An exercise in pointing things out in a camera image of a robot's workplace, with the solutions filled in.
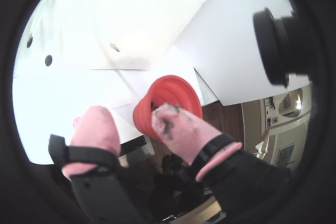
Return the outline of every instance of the wooden floor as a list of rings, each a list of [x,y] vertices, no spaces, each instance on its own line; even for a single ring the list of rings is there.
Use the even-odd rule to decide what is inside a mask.
[[[244,123],[242,105],[222,106],[220,102],[203,107],[203,119],[221,132],[230,134],[244,144]]]

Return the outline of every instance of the wall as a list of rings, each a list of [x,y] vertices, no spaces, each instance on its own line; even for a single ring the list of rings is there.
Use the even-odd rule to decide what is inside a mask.
[[[273,124],[271,126],[276,126],[276,125],[279,125],[281,123],[286,123],[286,122],[289,122],[289,121],[295,121],[296,119],[295,118],[288,118],[288,117],[285,117],[285,116],[282,116],[280,113],[279,113],[279,105],[280,103],[283,101],[283,99],[285,98],[285,96],[287,95],[288,93],[283,93],[283,94],[280,94],[280,95],[276,95],[273,97],[273,103],[275,105],[275,110],[271,110],[268,107],[266,107],[266,111],[268,112],[268,114],[266,115],[266,118],[267,119],[272,119],[272,118],[278,118],[278,123],[276,124]],[[309,112],[311,109],[311,84],[308,84],[304,87],[302,87],[302,108],[301,108],[301,113],[300,115],[303,115],[303,114],[306,114],[307,112]]]

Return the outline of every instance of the black wrist strap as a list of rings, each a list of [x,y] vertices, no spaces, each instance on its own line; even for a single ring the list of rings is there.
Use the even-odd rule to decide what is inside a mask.
[[[114,154],[99,148],[67,146],[64,137],[55,135],[50,136],[49,153],[60,168],[73,162],[98,165],[84,174],[71,176],[76,199],[93,224],[149,223],[120,182],[116,173],[120,165]]]
[[[118,158],[113,153],[100,148],[67,146],[64,137],[56,135],[50,136],[49,154],[54,164],[60,168],[73,162],[119,167]]]
[[[191,166],[180,171],[179,176],[181,177],[182,181],[190,182],[191,180],[194,180],[200,170],[210,161],[213,156],[216,155],[217,152],[233,142],[235,142],[235,139],[226,133],[211,139],[198,153]]]

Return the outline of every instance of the black velcro strap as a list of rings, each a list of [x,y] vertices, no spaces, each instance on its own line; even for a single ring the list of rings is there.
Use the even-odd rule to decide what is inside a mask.
[[[181,170],[179,174],[181,179],[184,182],[195,179],[200,170],[210,161],[213,156],[215,156],[217,152],[235,141],[236,140],[233,137],[226,133],[211,139],[198,153],[191,166],[188,167],[188,169]]]
[[[82,162],[116,168],[118,158],[111,152],[93,147],[67,146],[64,137],[51,135],[49,154],[52,161],[62,168],[66,164]]]

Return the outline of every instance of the black sleeve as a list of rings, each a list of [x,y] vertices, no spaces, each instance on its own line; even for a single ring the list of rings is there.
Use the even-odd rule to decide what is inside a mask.
[[[290,170],[239,150],[203,179],[227,217],[235,216],[274,195],[290,180]]]

